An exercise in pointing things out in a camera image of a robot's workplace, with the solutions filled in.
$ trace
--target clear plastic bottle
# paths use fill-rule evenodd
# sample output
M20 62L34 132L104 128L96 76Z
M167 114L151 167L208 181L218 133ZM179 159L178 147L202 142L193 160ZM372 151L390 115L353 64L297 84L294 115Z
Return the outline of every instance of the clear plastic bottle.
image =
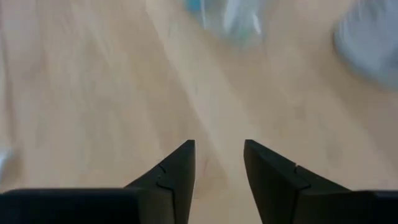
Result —
M267 0L185 0L205 29L239 45L264 38L262 14Z
M360 0L335 30L335 46L357 72L398 88L398 0Z

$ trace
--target blue object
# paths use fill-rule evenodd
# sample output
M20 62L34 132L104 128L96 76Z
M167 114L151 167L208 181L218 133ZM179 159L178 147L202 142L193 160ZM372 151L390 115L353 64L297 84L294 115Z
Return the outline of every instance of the blue object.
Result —
M192 12L200 12L201 10L201 0L185 0L185 5Z

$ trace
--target black plastic part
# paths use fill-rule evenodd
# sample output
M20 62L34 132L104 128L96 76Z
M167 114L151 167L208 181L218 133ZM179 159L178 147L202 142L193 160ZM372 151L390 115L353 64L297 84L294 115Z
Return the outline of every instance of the black plastic part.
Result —
M0 223L188 223L195 142L123 189L25 189L0 195Z
M173 193L175 223L188 223L195 183L195 141L188 140L130 187L162 187Z
M352 192L253 140L244 160L263 223L398 223L398 192Z

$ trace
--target blurry object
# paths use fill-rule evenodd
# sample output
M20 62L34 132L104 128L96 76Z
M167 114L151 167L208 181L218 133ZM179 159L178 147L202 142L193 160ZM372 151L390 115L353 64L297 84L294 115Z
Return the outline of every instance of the blurry object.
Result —
M335 31L337 51L357 72L398 88L397 23L397 0L360 0Z
M3 179L4 170L6 168L7 162L12 157L11 148L1 148L0 149L0 181Z
M205 29L235 44L262 42L262 16L268 0L185 0Z

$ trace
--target wooden floor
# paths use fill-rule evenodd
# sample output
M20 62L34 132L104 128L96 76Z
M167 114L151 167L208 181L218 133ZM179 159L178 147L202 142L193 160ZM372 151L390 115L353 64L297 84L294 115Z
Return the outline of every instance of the wooden floor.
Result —
M2 190L120 187L197 140L190 223L260 223L243 164L256 139L351 189L398 189L398 96L333 52L352 0L277 0L238 50L180 0L0 0Z

